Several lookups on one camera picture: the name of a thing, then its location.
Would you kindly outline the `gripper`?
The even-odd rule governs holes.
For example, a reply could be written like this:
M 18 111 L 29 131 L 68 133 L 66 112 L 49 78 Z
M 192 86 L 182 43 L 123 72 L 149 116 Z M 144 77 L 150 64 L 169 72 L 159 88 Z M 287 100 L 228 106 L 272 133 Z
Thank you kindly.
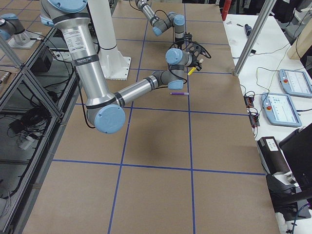
M 191 61 L 186 65 L 186 67 L 202 67 L 203 59 L 198 59 L 200 55 L 208 59 L 211 58 L 207 49 L 195 41 L 190 42 L 185 51 L 191 56 Z
M 186 34 L 179 34 L 179 33 L 174 33 L 174 42 L 170 46 L 170 48 L 178 48 L 181 50 L 184 50 L 182 48 L 183 44 L 186 42 L 191 42 L 193 38 L 193 35 L 191 33 L 186 33 Z

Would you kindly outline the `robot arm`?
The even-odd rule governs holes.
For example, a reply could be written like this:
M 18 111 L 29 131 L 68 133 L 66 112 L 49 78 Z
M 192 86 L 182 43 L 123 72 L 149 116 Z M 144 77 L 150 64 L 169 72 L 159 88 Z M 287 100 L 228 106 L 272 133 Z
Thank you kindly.
M 182 49 L 185 41 L 192 39 L 192 35 L 185 32 L 185 17 L 183 15 L 175 12 L 167 14 L 162 10 L 156 10 L 154 12 L 147 0 L 136 0 L 135 3 L 138 10 L 148 19 L 157 37 L 168 29 L 173 28 L 174 46 L 178 49 Z
M 136 6 L 146 16 L 156 36 L 173 28 L 175 41 L 165 55 L 168 68 L 112 93 L 106 80 L 126 78 L 131 59 L 124 57 L 117 48 L 109 3 L 105 0 L 41 1 L 42 23 L 62 32 L 82 82 L 87 95 L 87 120 L 106 134 L 122 128 L 123 107 L 127 103 L 159 88 L 181 90 L 186 82 L 185 68 L 201 70 L 199 56 L 210 58 L 209 52 L 185 31 L 183 15 L 170 12 L 166 19 L 160 19 L 147 1 L 137 0 Z

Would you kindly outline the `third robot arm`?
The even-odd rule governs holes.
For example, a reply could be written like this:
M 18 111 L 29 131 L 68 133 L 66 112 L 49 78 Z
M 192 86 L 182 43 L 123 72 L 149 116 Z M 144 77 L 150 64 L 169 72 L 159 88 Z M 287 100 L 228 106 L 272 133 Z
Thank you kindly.
M 0 16 L 0 37 L 15 49 L 30 49 L 36 41 L 41 40 L 39 35 L 26 31 L 13 13 Z

